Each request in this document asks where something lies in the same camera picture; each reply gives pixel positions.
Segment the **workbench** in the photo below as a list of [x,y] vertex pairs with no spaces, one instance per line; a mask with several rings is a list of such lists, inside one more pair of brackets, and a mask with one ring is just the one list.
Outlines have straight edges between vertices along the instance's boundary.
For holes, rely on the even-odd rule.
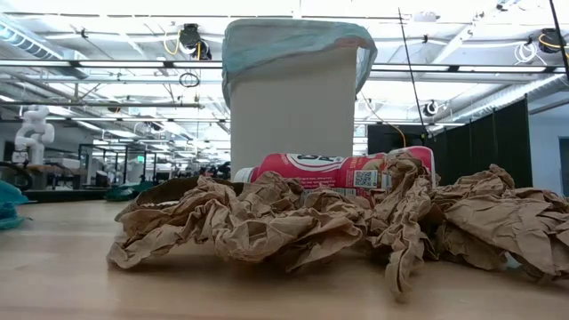
[[428,262],[407,304],[359,253],[287,275],[184,244],[133,270],[109,266],[126,203],[28,204],[0,231],[0,319],[566,319],[569,283]]

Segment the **barcode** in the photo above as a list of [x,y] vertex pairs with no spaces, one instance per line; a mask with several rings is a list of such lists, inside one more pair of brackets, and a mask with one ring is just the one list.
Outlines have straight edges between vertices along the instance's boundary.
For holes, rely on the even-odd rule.
[[354,187],[377,188],[377,170],[354,171]]

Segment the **wire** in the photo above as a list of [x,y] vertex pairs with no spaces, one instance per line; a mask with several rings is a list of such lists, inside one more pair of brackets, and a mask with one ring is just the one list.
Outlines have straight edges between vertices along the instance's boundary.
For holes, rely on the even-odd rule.
[[394,126],[393,124],[390,124],[389,122],[381,119],[380,116],[377,115],[377,113],[375,113],[375,111],[373,110],[372,106],[370,106],[370,101],[367,100],[367,98],[364,96],[363,92],[360,92],[360,94],[362,95],[362,98],[364,98],[365,101],[365,105],[370,109],[370,111],[372,111],[373,115],[375,117],[377,117],[378,119],[380,119],[381,122],[383,122],[384,124],[389,124],[391,127],[393,127],[395,130],[397,130],[399,132],[399,134],[401,134],[401,138],[403,139],[403,148],[407,148],[407,140],[405,139],[405,135],[403,134],[403,132],[401,131],[401,129],[397,128],[396,126]]
[[541,60],[544,66],[547,66],[547,62],[545,62],[545,60],[543,60],[537,53],[538,50],[535,44],[520,44],[516,50],[514,50],[514,56],[516,56],[517,60],[514,65],[530,62],[533,58],[537,57],[537,59]]
[[[549,48],[561,49],[561,45],[550,44],[549,42],[543,41],[543,37],[545,37],[545,34],[541,34],[540,37],[537,38],[541,44],[547,45]],[[569,59],[569,53],[566,53],[565,56],[567,57],[567,59]]]
[[[194,84],[192,84],[191,82],[188,81],[188,77],[192,77],[192,78],[196,79],[196,82]],[[199,79],[199,76],[196,76],[191,72],[186,72],[186,73],[183,73],[180,75],[178,82],[180,82],[180,85],[185,87],[185,88],[194,88],[194,87],[199,86],[201,81]]]
[[170,49],[168,48],[168,44],[166,44],[167,34],[166,34],[166,32],[164,32],[164,41],[162,42],[162,44],[164,45],[164,48],[166,49],[166,51],[168,53],[170,53],[171,55],[176,55],[176,53],[178,53],[178,49],[180,48],[180,32],[181,32],[181,29],[178,30],[178,36],[176,37],[176,49],[174,49],[173,52],[170,51]]
[[407,40],[405,38],[405,28],[403,28],[403,17],[401,16],[401,8],[397,8],[399,11],[399,22],[401,24],[401,33],[403,34],[403,43],[405,44],[405,54],[407,55],[407,65],[409,66],[409,73],[411,74],[411,83],[413,84],[413,93],[415,93],[415,102],[417,102],[417,111],[419,111],[419,119],[421,120],[421,125],[425,132],[429,132],[425,123],[423,123],[423,115],[421,114],[421,106],[419,105],[419,96],[417,95],[417,86],[415,85],[415,77],[413,71],[411,70],[411,59],[409,58],[409,48],[407,47]]

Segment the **trash bag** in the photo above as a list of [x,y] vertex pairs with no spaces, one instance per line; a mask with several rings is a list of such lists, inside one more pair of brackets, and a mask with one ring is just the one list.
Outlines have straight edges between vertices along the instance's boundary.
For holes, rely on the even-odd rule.
[[247,71],[302,54],[357,47],[356,93],[370,75],[377,48],[367,30],[353,23],[286,19],[231,22],[223,41],[223,97],[229,107],[231,83]]

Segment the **ceiling duct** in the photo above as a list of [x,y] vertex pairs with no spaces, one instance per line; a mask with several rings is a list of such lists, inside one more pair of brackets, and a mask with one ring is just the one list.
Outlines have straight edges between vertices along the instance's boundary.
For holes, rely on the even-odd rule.
[[[6,15],[0,14],[0,39],[41,60],[62,60],[63,54],[47,40],[19,27]],[[58,68],[62,75],[85,79],[87,75],[75,68]]]
[[493,109],[507,107],[514,101],[521,100],[527,94],[528,101],[537,100],[551,93],[566,89],[568,84],[566,75],[554,75],[544,79],[532,81],[529,84],[515,84],[483,98],[474,104],[461,105],[453,108],[453,114],[448,116],[435,116],[434,121],[464,122],[471,117],[477,118],[492,113]]

